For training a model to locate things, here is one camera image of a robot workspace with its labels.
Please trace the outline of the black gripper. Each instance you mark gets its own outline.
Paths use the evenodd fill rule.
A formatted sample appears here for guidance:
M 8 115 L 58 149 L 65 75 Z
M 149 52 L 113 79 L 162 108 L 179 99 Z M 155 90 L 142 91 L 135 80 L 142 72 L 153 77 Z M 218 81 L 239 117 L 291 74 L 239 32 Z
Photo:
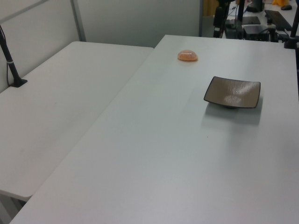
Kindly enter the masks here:
M 213 37 L 220 37 L 221 25 L 222 25 L 222 35 L 225 34 L 225 27 L 226 27 L 226 21 L 228 19 L 229 6 L 230 3 L 233 2 L 234 0 L 217 0 L 217 1 L 219 3 L 219 6 L 216 8 L 215 15 L 214 15 Z

